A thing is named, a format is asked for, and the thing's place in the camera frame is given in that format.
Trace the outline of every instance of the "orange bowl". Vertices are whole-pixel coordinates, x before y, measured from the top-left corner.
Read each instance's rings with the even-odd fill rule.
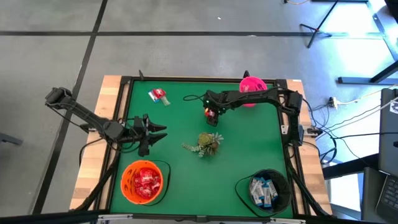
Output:
[[[160,187],[157,193],[150,199],[144,199],[134,191],[134,175],[136,172],[139,172],[142,168],[151,168],[154,169],[160,175]],[[143,205],[149,202],[152,202],[159,196],[163,189],[163,175],[162,171],[151,161],[138,160],[130,164],[123,172],[122,180],[120,183],[120,188],[122,190],[122,194],[127,198],[131,203],[135,203],[136,205]]]

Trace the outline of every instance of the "green table surface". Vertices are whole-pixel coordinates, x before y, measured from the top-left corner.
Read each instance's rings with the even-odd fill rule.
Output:
[[[121,154],[111,213],[255,217],[239,200],[234,186],[239,179],[261,169],[275,169],[286,177],[276,108],[268,103],[253,108],[242,106],[227,111],[219,117],[217,127],[212,127],[206,123],[200,100],[182,100],[186,95],[202,95],[207,90],[220,92],[238,87],[237,83],[134,82],[128,118],[147,113],[152,122],[167,126],[167,136],[150,147],[150,155],[144,158],[137,151]],[[153,88],[164,89],[171,105],[154,103],[147,94]],[[195,146],[202,132],[223,135],[216,156],[199,158],[196,152],[182,147],[183,142]],[[172,168],[168,192],[163,201],[151,207],[134,205],[120,190],[123,171],[139,159],[166,161]],[[161,162],[156,164],[166,186],[169,168]],[[248,185],[249,179],[241,181],[238,193],[258,215],[269,215],[251,203]],[[275,217],[292,218],[291,205]]]

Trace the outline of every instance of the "pink bowl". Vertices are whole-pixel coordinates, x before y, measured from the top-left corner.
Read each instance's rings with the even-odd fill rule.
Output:
[[[267,85],[260,78],[257,77],[246,77],[239,84],[239,91],[241,93],[248,91],[262,91],[262,90],[267,90]],[[253,107],[254,105],[256,104],[255,103],[243,104],[243,106],[246,107]]]

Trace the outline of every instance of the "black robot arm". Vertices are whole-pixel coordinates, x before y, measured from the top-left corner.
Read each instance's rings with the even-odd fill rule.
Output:
[[[284,95],[285,106],[279,101],[280,95]],[[299,123],[299,114],[303,96],[296,91],[274,87],[269,90],[241,93],[236,90],[215,93],[207,90],[203,97],[203,107],[207,117],[207,123],[217,126],[218,116],[228,109],[235,109],[245,103],[270,103],[278,110],[285,113],[289,119],[287,135],[289,143],[301,146],[303,141],[303,127]]]
[[[164,130],[167,127],[152,123],[147,114],[144,114],[143,118],[139,118],[138,116],[134,117],[133,126],[99,117],[77,103],[76,100],[72,98],[71,92],[65,88],[53,88],[45,99],[45,105],[49,108],[53,110],[65,109],[71,111],[74,115],[86,121],[87,124],[83,124],[80,127],[87,133],[91,129],[97,130],[98,134],[109,144],[139,142],[138,154],[140,156],[149,155],[149,145],[155,144],[158,140],[167,135],[166,133],[150,133]]]

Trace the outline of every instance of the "gray floor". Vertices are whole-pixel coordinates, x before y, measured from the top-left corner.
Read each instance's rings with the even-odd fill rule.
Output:
[[[101,1],[0,0],[0,30],[92,30]],[[380,20],[395,44],[396,23],[375,3]],[[298,32],[299,23],[316,26],[330,3],[301,6],[274,1],[109,1],[102,31],[268,31]],[[327,32],[377,32],[365,4],[339,4],[327,20]],[[97,37],[78,101],[95,103],[104,75],[241,77],[303,80],[312,106],[330,96],[350,101],[383,86],[338,85],[340,76],[371,77],[393,62],[382,39],[318,39],[311,49],[303,37]],[[24,139],[20,147],[0,145],[0,216],[29,212],[44,171],[60,118],[44,106],[53,86],[71,88],[78,75],[88,37],[0,36],[0,131]],[[379,104],[379,96],[330,110],[329,124]],[[315,115],[322,120],[322,112]],[[344,135],[379,129],[378,115],[343,128]],[[78,151],[86,135],[70,126],[44,212],[67,211],[78,172]],[[348,139],[358,156],[375,153],[376,137]],[[318,141],[321,151],[331,141]],[[339,161],[355,157],[338,143]]]

